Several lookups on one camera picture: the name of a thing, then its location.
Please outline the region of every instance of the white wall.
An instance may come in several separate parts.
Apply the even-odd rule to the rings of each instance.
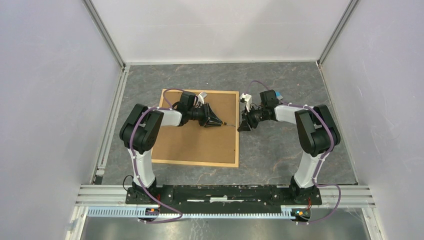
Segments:
[[[424,2],[363,0],[323,64],[387,239],[422,239]]]
[[[349,0],[93,0],[126,62],[317,60]]]
[[[63,239],[120,68],[80,0],[2,0],[0,43],[0,239]]]

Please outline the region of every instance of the wooden board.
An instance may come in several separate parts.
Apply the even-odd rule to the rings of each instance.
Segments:
[[[159,130],[151,152],[153,163],[182,164],[214,167],[239,167],[239,92],[213,90],[187,90],[204,99],[223,122],[234,126],[201,127],[198,121],[189,120],[184,126],[163,126]],[[173,104],[180,100],[181,92],[170,90],[166,98]],[[168,108],[163,94],[160,107]]]

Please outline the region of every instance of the robotic arm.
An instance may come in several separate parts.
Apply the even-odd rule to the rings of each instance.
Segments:
[[[132,161],[134,176],[140,178],[146,188],[156,185],[154,184],[156,178],[152,169],[152,147],[156,142],[160,127],[180,127],[189,120],[198,121],[199,125],[204,128],[226,125],[215,115],[209,103],[204,102],[206,95],[205,92],[196,96],[192,92],[184,91],[180,100],[173,104],[173,108],[157,107],[157,109],[150,110],[141,121],[141,126],[137,128],[133,137],[132,148],[135,150],[135,156],[130,150],[131,135],[137,121],[149,107],[136,104],[132,109],[119,132],[119,138],[124,142],[129,154],[133,158],[135,157]],[[132,185],[142,191],[141,184],[136,178],[134,178]]]
[[[237,130],[239,132],[251,131],[258,127],[259,122],[267,120],[296,124],[303,154],[299,168],[291,178],[290,189],[294,199],[301,199],[302,196],[307,196],[316,190],[313,177],[316,177],[321,169],[321,165],[317,169],[319,161],[323,162],[327,157],[323,154],[331,145],[329,134],[311,110],[282,104],[274,90],[267,90],[259,95],[261,103],[256,108],[251,106],[252,96],[241,95],[240,102],[245,103],[246,106],[241,113],[242,122]],[[319,114],[330,130],[334,146],[338,145],[341,136],[329,108],[326,105],[318,105],[312,109]]]

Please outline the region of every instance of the gray mat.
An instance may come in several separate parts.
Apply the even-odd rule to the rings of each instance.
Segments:
[[[251,80],[263,81],[271,89],[279,91],[285,101],[312,106],[331,104],[314,62],[131,66],[102,184],[119,185],[126,175],[133,174],[131,159],[119,139],[119,131],[135,104],[158,106],[161,91],[166,88],[243,93]],[[259,93],[262,91],[261,85],[252,84],[249,92],[254,103],[260,103]],[[289,123],[266,121],[259,123],[258,128],[251,132],[240,133],[239,168],[155,163],[153,170],[160,185],[289,184],[301,157],[296,127]],[[343,141],[327,157],[318,182],[355,183]]]

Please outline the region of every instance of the cable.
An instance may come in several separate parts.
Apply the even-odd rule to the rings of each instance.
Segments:
[[[250,104],[250,108],[252,108],[252,105],[254,105],[256,108],[258,108],[258,105],[256,105],[256,103],[253,103],[253,102]]]
[[[230,126],[230,127],[236,127],[236,125],[229,124],[228,122],[223,122],[221,126]]]
[[[165,100],[165,102],[168,104],[168,106],[171,108],[172,107],[172,104],[171,104],[171,102],[167,99],[167,97],[165,96],[165,93],[166,92],[168,92],[169,90],[177,90],[177,91],[181,91],[181,92],[186,92],[186,91],[184,91],[184,90],[182,90],[182,89],[179,89],[179,88],[168,88],[168,89],[166,89],[165,91],[163,91],[163,93],[162,93],[162,95],[163,95],[163,99]]]
[[[126,176],[123,178],[123,181],[122,181],[122,187],[123,187],[123,189],[125,189],[125,191],[127,191],[127,192],[128,192],[128,189],[127,189],[127,188],[125,188],[124,183],[125,183],[125,180],[127,180],[127,178],[128,178],[128,177],[131,177],[131,178],[132,178],[132,180],[134,181],[134,177],[133,177],[133,175],[131,175],[131,174],[126,175]]]
[[[258,84],[264,86],[266,88],[266,90],[270,90],[270,88],[267,85],[265,85],[265,83],[263,83],[263,82],[261,82],[259,80],[253,80],[247,86],[246,91],[244,92],[245,94],[248,94],[249,93],[249,89],[251,88],[252,83],[258,83]]]
[[[144,117],[146,117],[147,114],[150,111],[153,111],[153,110],[170,111],[172,109],[171,108],[164,108],[164,107],[151,107],[151,108],[147,109],[145,112],[143,112],[141,114],[140,118],[138,119],[137,123],[135,124],[134,129],[132,130],[131,137],[129,139],[129,149],[131,150],[131,153],[132,153],[131,160],[132,160],[133,167],[134,167],[134,174],[135,174],[135,177],[138,179],[138,182],[140,183],[140,186],[143,188],[143,191],[149,196],[149,198],[151,198],[157,204],[159,204],[161,206],[164,206],[165,208],[167,208],[167,209],[169,209],[169,210],[171,210],[171,211],[176,212],[177,214],[179,214],[179,216],[174,217],[174,218],[171,218],[171,219],[165,219],[165,220],[160,220],[160,221],[144,221],[145,224],[162,224],[162,223],[170,223],[170,222],[177,221],[178,219],[180,219],[180,218],[183,217],[183,213],[180,212],[179,210],[177,210],[177,209],[175,209],[175,208],[173,208],[171,206],[168,206],[165,203],[159,201],[152,194],[150,194],[150,192],[147,190],[146,186],[143,184],[143,181],[140,179],[139,170],[137,168],[136,151],[133,148],[133,141],[134,141],[134,136],[136,135],[137,128],[139,127],[139,125],[142,122],[142,120],[144,119]]]
[[[302,218],[302,219],[304,219],[304,220],[306,220],[306,221],[309,221],[309,219],[311,218],[311,217],[306,218],[306,217],[304,217],[304,216],[302,216],[302,215],[299,215],[299,217],[300,217],[300,218]]]
[[[249,83],[249,85],[247,86],[247,89],[246,89],[246,94],[248,93],[248,91],[249,91],[249,88],[250,88],[250,86],[251,86],[251,84],[253,83],[253,82],[256,82],[256,83],[259,83],[259,84],[261,84],[262,86],[264,86],[267,90],[270,90],[263,82],[261,82],[261,81],[258,81],[258,80],[253,80],[253,81],[251,81],[250,83]],[[324,120],[321,118],[321,116],[312,108],[312,107],[310,107],[310,106],[308,106],[308,105],[297,105],[297,104],[292,104],[291,102],[284,102],[283,100],[279,100],[282,104],[284,104],[284,105],[286,105],[286,106],[290,106],[290,107],[296,107],[296,108],[301,108],[301,109],[307,109],[307,110],[310,110],[312,113],[313,113],[313,115],[315,115],[315,117],[319,120],[319,122],[321,123],[321,125],[322,125],[322,127],[325,129],[325,131],[327,132],[327,134],[328,134],[328,137],[329,137],[329,139],[330,139],[330,147],[327,149],[327,151],[325,151],[322,155],[321,155],[321,157],[319,157],[319,161],[318,161],[318,164],[316,165],[316,168],[315,168],[315,171],[313,172],[313,175],[312,175],[312,183],[313,183],[313,185],[314,186],[316,186],[317,188],[324,188],[324,187],[329,187],[329,186],[334,186],[334,187],[336,187],[337,188],[337,190],[338,190],[338,199],[337,199],[337,202],[335,203],[335,206],[334,206],[334,208],[331,210],[331,212],[327,215],[327,216],[325,216],[325,217],[322,217],[322,218],[320,218],[320,219],[317,219],[317,220],[313,220],[313,221],[310,221],[310,222],[296,222],[296,224],[301,224],[301,225],[309,225],[309,224],[313,224],[313,223],[317,223],[317,222],[320,222],[320,221],[322,221],[322,220],[325,220],[325,219],[327,219],[327,218],[329,218],[331,215],[333,215],[335,212],[336,212],[336,210],[337,210],[337,208],[339,207],[339,204],[340,204],[340,200],[342,199],[342,190],[340,189],[340,186],[339,185],[337,185],[337,184],[335,184],[335,183],[328,183],[328,184],[318,184],[317,182],[316,182],[316,179],[317,179],[317,175],[318,175],[318,173],[320,172],[320,169],[321,169],[321,164],[323,163],[323,161],[324,161],[324,159],[325,159],[325,157],[334,149],[334,138],[333,138],[333,135],[331,134],[331,131],[330,131],[330,129],[329,129],[329,127],[327,126],[327,124],[324,122]]]
[[[174,102],[173,104],[172,104],[172,109],[174,109],[178,104],[179,104],[180,102],[179,101],[176,101],[176,102]]]
[[[307,198],[307,207],[306,207],[306,211],[310,210],[312,207],[312,203],[311,203],[311,197]]]

